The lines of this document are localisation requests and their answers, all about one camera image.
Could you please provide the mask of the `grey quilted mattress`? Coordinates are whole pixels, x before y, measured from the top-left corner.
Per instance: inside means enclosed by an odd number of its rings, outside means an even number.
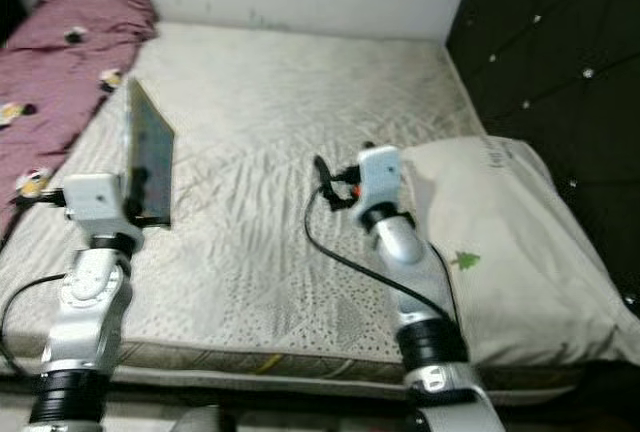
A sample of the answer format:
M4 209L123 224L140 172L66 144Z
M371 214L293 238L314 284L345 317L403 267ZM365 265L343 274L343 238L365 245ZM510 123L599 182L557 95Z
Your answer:
M133 255L114 386L403 397L396 296L346 212L308 211L312 159L486 135L442 45L163 22L131 76L175 130L172 226ZM495 403L544 403L581 365L475 365Z

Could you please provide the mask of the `colourful picture book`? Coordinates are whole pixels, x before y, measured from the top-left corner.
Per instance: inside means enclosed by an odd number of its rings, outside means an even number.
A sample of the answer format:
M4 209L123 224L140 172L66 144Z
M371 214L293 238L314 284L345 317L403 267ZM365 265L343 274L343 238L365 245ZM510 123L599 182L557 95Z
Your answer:
M164 217L172 226L175 131L152 102L141 80L128 83L128 138L125 185L129 172L143 173L142 216Z

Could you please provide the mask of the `purple cartoon print blanket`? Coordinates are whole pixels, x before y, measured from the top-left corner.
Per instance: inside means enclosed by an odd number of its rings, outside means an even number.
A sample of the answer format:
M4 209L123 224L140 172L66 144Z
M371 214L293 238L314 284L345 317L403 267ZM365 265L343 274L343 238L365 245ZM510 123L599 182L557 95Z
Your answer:
M67 162L102 103L157 36L151 0L37 0L0 49L0 234Z

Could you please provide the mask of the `beige pillow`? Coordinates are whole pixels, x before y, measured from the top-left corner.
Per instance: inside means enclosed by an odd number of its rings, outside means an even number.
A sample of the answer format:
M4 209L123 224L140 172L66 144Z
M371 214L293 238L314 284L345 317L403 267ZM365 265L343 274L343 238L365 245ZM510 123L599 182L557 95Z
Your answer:
M402 161L477 364L640 365L640 318L529 144L444 139Z

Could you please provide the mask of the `black tufted headboard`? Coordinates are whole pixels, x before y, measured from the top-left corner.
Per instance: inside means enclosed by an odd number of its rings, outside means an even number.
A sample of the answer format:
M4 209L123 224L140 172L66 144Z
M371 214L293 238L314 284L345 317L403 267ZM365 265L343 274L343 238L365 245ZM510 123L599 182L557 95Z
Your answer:
M461 0L445 45L485 130L544 159L640 316L640 0Z

